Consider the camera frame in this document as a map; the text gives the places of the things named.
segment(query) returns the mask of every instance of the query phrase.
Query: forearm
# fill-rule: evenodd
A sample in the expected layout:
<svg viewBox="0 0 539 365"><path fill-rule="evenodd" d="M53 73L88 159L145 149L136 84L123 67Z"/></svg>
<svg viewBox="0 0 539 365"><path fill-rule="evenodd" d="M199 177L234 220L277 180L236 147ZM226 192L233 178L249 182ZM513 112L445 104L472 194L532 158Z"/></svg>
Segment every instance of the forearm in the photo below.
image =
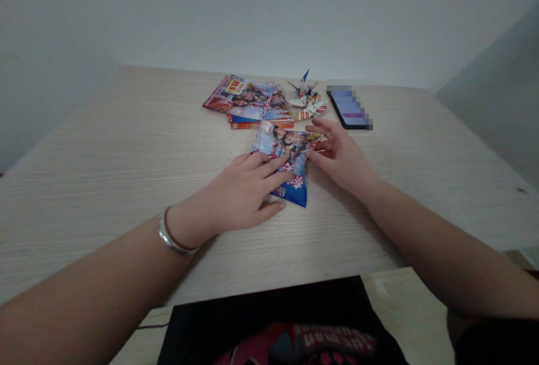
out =
<svg viewBox="0 0 539 365"><path fill-rule="evenodd" d="M108 363L188 262L145 221L0 308L0 363Z"/></svg>
<svg viewBox="0 0 539 365"><path fill-rule="evenodd" d="M449 308L539 318L539 282L504 255L382 182L361 199L380 229Z"/></svg>

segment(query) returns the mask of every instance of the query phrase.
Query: wooden table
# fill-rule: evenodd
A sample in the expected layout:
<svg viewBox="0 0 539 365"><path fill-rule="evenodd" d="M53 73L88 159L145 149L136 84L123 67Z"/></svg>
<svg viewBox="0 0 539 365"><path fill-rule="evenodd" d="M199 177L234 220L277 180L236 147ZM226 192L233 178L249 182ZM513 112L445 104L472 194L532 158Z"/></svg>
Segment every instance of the wooden table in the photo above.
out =
<svg viewBox="0 0 539 365"><path fill-rule="evenodd" d="M249 150L254 130L230 130L225 115L200 107L222 77L124 67L9 170L0 180L0 303L197 191ZM289 88L285 79L249 78ZM432 95L358 92L374 130L351 135L384 178L496 249L539 243L537 192ZM326 117L336 119L331 106ZM270 222L203 248L168 303L404 264L364 208L313 165L307 187L306 209L289 203Z"/></svg>

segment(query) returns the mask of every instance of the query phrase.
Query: bangle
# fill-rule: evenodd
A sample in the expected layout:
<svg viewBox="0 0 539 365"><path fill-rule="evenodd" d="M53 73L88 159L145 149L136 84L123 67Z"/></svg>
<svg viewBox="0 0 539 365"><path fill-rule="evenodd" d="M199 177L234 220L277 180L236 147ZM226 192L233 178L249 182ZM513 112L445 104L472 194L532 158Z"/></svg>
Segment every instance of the bangle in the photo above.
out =
<svg viewBox="0 0 539 365"><path fill-rule="evenodd" d="M172 236L170 235L170 232L168 231L167 226L167 212L170 209L170 207L166 208L161 214L159 215L159 236L164 241L164 243L169 246L172 250L174 250L176 253L180 253L182 256L192 256L194 253L198 251L200 247L189 249L187 247L182 246L180 243L176 242Z"/></svg>

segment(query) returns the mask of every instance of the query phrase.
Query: paper crane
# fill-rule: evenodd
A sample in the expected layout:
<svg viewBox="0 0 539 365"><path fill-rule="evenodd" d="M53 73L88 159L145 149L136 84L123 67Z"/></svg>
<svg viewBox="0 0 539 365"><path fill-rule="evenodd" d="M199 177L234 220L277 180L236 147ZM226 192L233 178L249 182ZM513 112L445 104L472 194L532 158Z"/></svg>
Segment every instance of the paper crane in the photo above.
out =
<svg viewBox="0 0 539 365"><path fill-rule="evenodd" d="M309 70L307 70L307 73L305 73L302 80L299 82L298 87L288 81L288 84L294 87L296 94L299 97L288 101L288 104L294 107L303 107L303 110L296 116L296 121L316 117L327 108L328 101L320 101L320 94L314 91L318 82L314 83L314 86L305 86Z"/></svg>

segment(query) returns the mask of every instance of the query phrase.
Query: left hand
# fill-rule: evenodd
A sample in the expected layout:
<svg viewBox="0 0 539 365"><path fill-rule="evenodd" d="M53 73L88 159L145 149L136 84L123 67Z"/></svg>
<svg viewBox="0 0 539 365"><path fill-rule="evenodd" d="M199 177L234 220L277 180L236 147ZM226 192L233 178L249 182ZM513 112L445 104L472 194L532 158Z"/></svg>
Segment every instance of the left hand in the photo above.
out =
<svg viewBox="0 0 539 365"><path fill-rule="evenodd" d="M168 210L167 224L172 237L195 248L212 236L230 230L249 229L266 222L285 204L262 206L264 197L295 177L275 171L290 154L271 160L265 153L236 157L212 182Z"/></svg>

